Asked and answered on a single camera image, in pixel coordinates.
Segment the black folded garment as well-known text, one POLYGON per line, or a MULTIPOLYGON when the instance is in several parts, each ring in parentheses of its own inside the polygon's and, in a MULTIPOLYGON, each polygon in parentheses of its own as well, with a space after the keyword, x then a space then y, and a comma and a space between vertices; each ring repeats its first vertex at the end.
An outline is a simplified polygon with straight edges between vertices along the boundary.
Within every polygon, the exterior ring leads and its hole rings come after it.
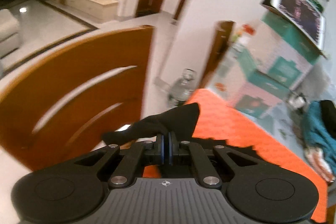
POLYGON ((323 123, 330 136, 336 137, 336 109, 335 104, 331 100, 321 100, 319 102, 321 107, 321 115, 323 123))

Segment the wooden chair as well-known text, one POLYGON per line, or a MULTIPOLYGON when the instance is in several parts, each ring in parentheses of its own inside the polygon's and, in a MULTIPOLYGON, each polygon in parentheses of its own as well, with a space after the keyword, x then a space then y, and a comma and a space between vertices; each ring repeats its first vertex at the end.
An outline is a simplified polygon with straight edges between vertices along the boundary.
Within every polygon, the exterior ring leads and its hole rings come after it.
POLYGON ((101 135, 139 120, 155 28, 71 43, 1 92, 1 147, 31 170, 91 151, 101 135))

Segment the orange patterned table mat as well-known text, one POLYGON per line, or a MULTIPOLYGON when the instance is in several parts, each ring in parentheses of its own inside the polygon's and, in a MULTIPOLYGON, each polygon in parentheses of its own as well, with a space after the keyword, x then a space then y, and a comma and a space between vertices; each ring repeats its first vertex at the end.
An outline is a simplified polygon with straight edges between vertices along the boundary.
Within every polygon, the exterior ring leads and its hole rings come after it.
POLYGON ((199 104, 200 114, 192 134, 194 139, 223 140, 232 147, 252 147, 267 162, 307 177, 319 193, 318 205, 311 219, 317 223, 326 222, 327 183, 303 159, 211 91, 196 90, 186 103, 195 102, 199 104))

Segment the teal white cardboard box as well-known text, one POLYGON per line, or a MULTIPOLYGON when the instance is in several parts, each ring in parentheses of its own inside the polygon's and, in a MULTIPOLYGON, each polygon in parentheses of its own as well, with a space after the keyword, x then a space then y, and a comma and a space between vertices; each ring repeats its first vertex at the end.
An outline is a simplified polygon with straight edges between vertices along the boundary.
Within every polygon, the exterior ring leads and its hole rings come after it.
POLYGON ((255 118, 267 115, 293 94, 272 78, 256 70, 245 71, 238 64, 228 72, 226 88, 230 105, 255 118))

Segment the pink white folded towel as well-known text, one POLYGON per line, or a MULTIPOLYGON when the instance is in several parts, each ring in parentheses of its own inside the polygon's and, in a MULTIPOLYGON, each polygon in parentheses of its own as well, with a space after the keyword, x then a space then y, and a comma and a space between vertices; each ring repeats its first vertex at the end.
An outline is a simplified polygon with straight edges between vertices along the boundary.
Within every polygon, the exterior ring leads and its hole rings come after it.
POLYGON ((305 157, 311 167, 328 183, 332 184, 335 182, 335 176, 331 167, 324 159, 322 149, 318 147, 307 147, 305 148, 305 157))

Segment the framed picture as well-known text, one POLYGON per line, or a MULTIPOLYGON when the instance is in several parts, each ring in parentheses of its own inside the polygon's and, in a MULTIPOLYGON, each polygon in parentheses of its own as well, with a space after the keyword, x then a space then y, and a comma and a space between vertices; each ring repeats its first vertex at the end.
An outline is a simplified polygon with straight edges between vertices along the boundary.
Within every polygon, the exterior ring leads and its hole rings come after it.
POLYGON ((264 0, 261 5, 294 24, 323 52, 326 19, 309 0, 264 0))

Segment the teal knitted sweater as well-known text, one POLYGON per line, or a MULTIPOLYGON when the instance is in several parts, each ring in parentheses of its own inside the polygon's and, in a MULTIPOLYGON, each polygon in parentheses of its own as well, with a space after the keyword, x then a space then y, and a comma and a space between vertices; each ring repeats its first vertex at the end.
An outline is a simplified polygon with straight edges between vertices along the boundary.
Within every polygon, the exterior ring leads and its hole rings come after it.
POLYGON ((335 175, 335 139, 327 132, 322 120, 320 101, 312 101, 303 114, 301 133, 307 147, 322 149, 324 159, 335 175))

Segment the black sweater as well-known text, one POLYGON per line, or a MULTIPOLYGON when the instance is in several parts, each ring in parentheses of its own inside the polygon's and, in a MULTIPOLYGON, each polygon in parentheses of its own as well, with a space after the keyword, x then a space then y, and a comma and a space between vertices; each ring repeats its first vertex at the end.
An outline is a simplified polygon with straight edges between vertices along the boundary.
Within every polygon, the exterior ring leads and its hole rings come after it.
POLYGON ((178 106, 161 114, 148 116, 123 131, 106 132, 101 139, 105 144, 124 145, 141 138, 174 133, 177 140, 190 140, 195 131, 200 108, 197 103, 178 106))

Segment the wooden low cabinet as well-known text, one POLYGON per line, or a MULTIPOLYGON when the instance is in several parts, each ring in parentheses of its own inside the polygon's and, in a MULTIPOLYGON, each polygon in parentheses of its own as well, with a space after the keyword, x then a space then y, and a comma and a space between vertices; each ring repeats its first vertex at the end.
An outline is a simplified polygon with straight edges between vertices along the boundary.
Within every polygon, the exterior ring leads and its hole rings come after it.
POLYGON ((118 1, 116 0, 52 0, 60 5, 71 7, 87 14, 99 23, 117 18, 118 1))

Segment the floral checked tablecloth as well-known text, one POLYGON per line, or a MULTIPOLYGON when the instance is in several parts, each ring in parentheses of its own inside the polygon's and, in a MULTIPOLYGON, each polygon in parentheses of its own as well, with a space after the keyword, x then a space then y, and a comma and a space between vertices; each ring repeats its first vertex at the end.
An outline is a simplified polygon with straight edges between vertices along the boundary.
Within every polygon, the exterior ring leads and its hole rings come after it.
MULTIPOLYGON (((229 48, 211 76, 207 88, 228 102, 226 88, 228 72, 237 64, 248 71, 251 66, 247 57, 246 49, 238 51, 235 48, 229 48)), ((335 85, 330 82, 321 65, 316 65, 288 100, 278 104, 267 115, 255 118, 244 114, 308 162, 304 153, 307 146, 301 133, 301 121, 310 103, 321 100, 331 100, 335 104, 335 85)))

